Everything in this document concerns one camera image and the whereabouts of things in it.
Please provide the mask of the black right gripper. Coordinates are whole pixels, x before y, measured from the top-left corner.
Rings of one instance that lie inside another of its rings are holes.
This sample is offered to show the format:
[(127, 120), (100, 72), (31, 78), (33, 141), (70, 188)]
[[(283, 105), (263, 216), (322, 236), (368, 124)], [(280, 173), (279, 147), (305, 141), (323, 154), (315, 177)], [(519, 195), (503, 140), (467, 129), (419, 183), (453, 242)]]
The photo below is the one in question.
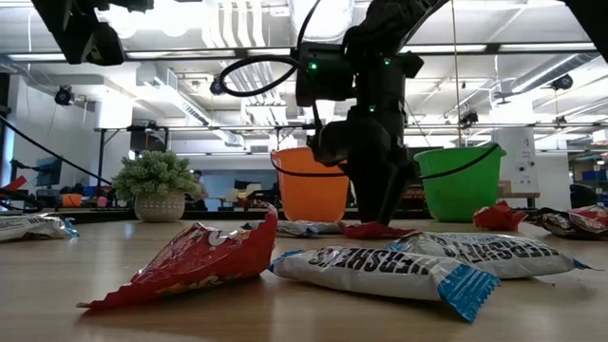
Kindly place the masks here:
[[(380, 222), (391, 221), (412, 179), (410, 153), (404, 143), (407, 117), (402, 106), (389, 109), (352, 106), (346, 120), (327, 123), (311, 138), (314, 159), (326, 166), (336, 166), (353, 158), (399, 165), (389, 174), (387, 192), (379, 212)], [(360, 220), (377, 221), (380, 203), (374, 174), (353, 168), (350, 179)]]

